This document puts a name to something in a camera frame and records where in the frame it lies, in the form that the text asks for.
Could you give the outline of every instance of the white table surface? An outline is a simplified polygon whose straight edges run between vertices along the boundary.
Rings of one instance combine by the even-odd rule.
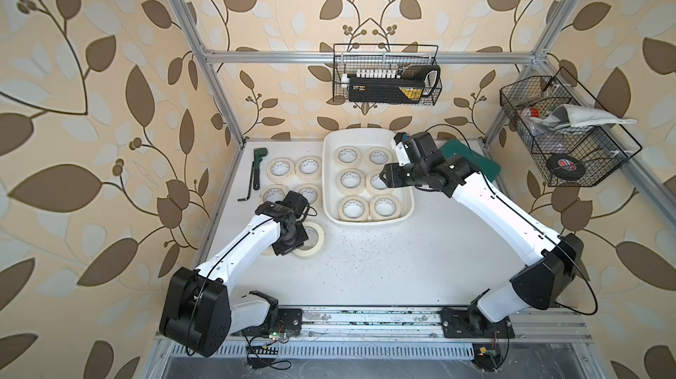
[[[265,169],[273,159],[297,162],[305,155],[320,156],[322,146],[321,141],[249,141],[209,257],[254,215],[260,192],[271,185]],[[257,147],[268,149],[261,163],[260,190],[238,202],[247,195]],[[288,188],[299,184],[295,179]],[[416,191],[414,199],[408,220],[372,230],[341,228],[319,209],[318,216],[308,217],[324,228],[319,255],[309,260],[292,254],[259,256],[235,292],[259,290],[282,305],[465,305],[523,267],[512,248],[466,207],[440,192]]]

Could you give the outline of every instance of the tape roll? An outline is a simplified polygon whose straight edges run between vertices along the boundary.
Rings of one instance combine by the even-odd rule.
[[[265,201],[271,201],[273,203],[277,201],[282,201],[284,200],[284,197],[287,195],[288,192],[289,189],[287,189],[286,187],[279,184],[274,184],[260,192],[259,201],[260,203],[263,203]]]
[[[296,189],[303,197],[308,199],[309,205],[315,209],[322,206],[322,189],[314,184],[300,184]]]
[[[317,256],[324,247],[324,230],[314,222],[303,222],[305,232],[308,233],[308,240],[303,247],[295,249],[292,253],[299,259],[311,259]]]
[[[268,178],[273,182],[273,184],[286,185],[290,183],[291,180],[293,180],[295,168],[293,167],[293,162],[290,159],[278,157],[277,159],[273,159],[273,161],[268,164],[266,172],[268,173]]]
[[[366,180],[364,174],[354,168],[342,170],[336,178],[338,191],[343,196],[357,196],[364,191]]]
[[[368,210],[372,220],[386,221],[401,215],[401,204],[393,195],[377,195],[371,200]]]
[[[391,193],[393,189],[388,189],[384,181],[380,179],[381,171],[373,171],[367,175],[366,186],[368,194],[372,196]]]
[[[380,170],[384,168],[384,164],[391,164],[393,162],[392,152],[384,147],[372,147],[368,149],[364,156],[364,161],[370,170]]]
[[[346,222],[363,222],[368,219],[368,203],[359,196],[344,198],[338,205],[338,217]]]
[[[359,149],[352,146],[339,147],[336,150],[336,164],[346,168],[357,167],[362,162],[362,153]]]
[[[305,156],[295,166],[296,176],[303,182],[315,182],[322,178],[322,159],[317,156]]]

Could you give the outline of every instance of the wire basket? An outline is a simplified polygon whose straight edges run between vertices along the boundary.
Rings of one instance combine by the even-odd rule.
[[[381,46],[383,44],[375,43],[333,46],[333,98],[330,103],[434,105],[442,92],[437,65],[439,47]]]
[[[500,89],[500,106],[524,142],[547,185],[551,187],[593,187],[613,173],[643,148],[617,124],[593,127],[566,127],[537,134],[531,116],[545,114],[559,105],[579,105],[569,91],[560,69],[555,76],[533,76]],[[597,109],[607,110],[581,83]]]

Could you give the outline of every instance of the electrical tape roll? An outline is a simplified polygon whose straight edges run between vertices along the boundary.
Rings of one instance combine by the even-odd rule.
[[[295,173],[294,164],[290,159],[285,157],[278,157],[273,159],[271,163],[268,164],[266,168],[268,178],[273,184],[283,184],[287,185],[293,180],[293,174]]]
[[[366,184],[364,174],[355,169],[342,170],[336,178],[336,187],[343,196],[357,196],[362,194]]]
[[[401,203],[393,195],[377,195],[371,200],[368,210],[372,220],[387,221],[401,215]]]
[[[296,189],[303,197],[308,199],[309,205],[315,210],[322,206],[322,189],[314,184],[300,184]]]
[[[346,168],[356,168],[362,163],[362,153],[352,146],[339,147],[335,154],[336,164]]]
[[[295,166],[296,176],[302,182],[315,182],[322,178],[322,159],[317,156],[305,156]]]
[[[317,253],[319,253],[322,250],[322,247],[324,247],[324,230],[314,222],[303,222],[303,227],[305,228],[305,231],[308,232],[308,235],[311,234],[311,232],[308,230],[314,230],[317,232],[317,242],[307,244],[311,240],[308,239],[306,244],[300,248],[295,249],[292,253],[299,259],[307,260],[317,256]]]
[[[388,189],[384,181],[380,179],[381,171],[373,171],[367,175],[366,188],[368,194],[372,196],[391,193],[393,189]]]
[[[346,222],[363,222],[368,219],[368,203],[359,196],[344,198],[338,205],[338,217]]]
[[[384,164],[391,164],[394,162],[394,159],[392,158],[392,152],[386,148],[372,147],[368,149],[366,155],[364,155],[364,162],[367,164],[369,171],[382,171]]]

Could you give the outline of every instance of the ventilation grille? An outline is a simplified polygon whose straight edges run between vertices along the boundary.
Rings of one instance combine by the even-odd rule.
[[[291,341],[287,344],[275,344],[271,349],[278,350],[278,358],[287,359],[433,359],[433,360],[471,360],[474,350],[470,343],[461,342],[304,342]],[[246,344],[240,341],[225,341],[212,357],[243,358]],[[187,357],[182,345],[172,347],[174,357]]]

